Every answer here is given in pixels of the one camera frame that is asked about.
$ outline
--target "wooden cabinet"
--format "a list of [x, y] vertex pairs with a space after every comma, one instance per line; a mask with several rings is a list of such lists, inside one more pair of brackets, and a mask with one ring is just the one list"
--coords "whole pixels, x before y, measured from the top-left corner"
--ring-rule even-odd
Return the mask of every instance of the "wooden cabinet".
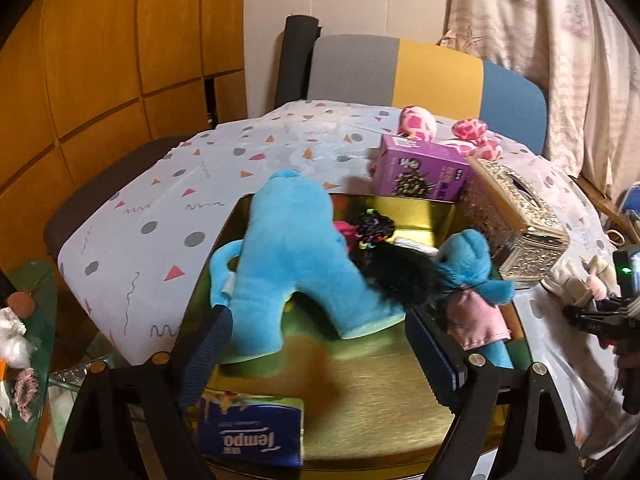
[[0, 50], [0, 267], [44, 254], [52, 213], [152, 138], [246, 117], [243, 0], [35, 0]]
[[138, 55], [147, 94], [202, 75], [200, 0], [138, 0]]

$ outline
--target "pink triangle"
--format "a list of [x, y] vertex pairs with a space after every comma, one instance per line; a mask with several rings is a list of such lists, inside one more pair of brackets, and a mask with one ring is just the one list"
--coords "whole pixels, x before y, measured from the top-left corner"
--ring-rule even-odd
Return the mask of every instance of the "pink triangle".
[[164, 281], [168, 282], [169, 280], [172, 280], [174, 278], [180, 278], [180, 276], [184, 276], [184, 272], [180, 270], [180, 267], [173, 266], [171, 270], [168, 272]]

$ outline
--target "pink spotted plush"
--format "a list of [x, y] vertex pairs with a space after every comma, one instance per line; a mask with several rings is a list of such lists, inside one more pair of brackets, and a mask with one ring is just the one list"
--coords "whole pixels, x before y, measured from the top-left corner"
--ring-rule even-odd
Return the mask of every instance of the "pink spotted plush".
[[502, 157], [502, 146], [497, 140], [485, 139], [476, 149], [475, 156], [486, 160], [498, 160]]
[[473, 156], [476, 154], [478, 147], [468, 140], [447, 139], [440, 142], [443, 146], [449, 146], [456, 150], [462, 156]]
[[428, 110], [407, 106], [400, 112], [398, 135], [431, 142], [436, 136], [436, 119]]
[[476, 146], [482, 144], [487, 127], [480, 119], [463, 119], [451, 127], [453, 134], [462, 140], [469, 140]]

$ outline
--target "glass tabletop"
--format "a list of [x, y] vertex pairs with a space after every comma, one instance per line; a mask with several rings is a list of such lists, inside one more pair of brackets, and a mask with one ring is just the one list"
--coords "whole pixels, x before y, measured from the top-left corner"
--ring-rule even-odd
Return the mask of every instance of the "glass tabletop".
[[36, 370], [39, 394], [30, 404], [33, 417], [29, 422], [20, 418], [14, 405], [12, 420], [6, 425], [9, 441], [22, 460], [29, 463], [46, 400], [47, 378], [56, 335], [58, 286], [53, 268], [44, 259], [24, 263], [12, 270], [8, 277], [17, 290], [31, 292], [37, 305], [33, 315], [22, 321], [27, 329], [25, 338], [37, 348], [31, 355], [31, 367]]

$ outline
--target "chair backrest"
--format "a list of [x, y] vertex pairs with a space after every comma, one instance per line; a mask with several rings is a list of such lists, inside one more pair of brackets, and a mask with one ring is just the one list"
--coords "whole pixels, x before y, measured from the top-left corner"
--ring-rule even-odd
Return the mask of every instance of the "chair backrest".
[[308, 99], [422, 106], [450, 119], [480, 118], [493, 132], [540, 154], [546, 101], [531, 81], [477, 57], [434, 44], [341, 34], [314, 46]]

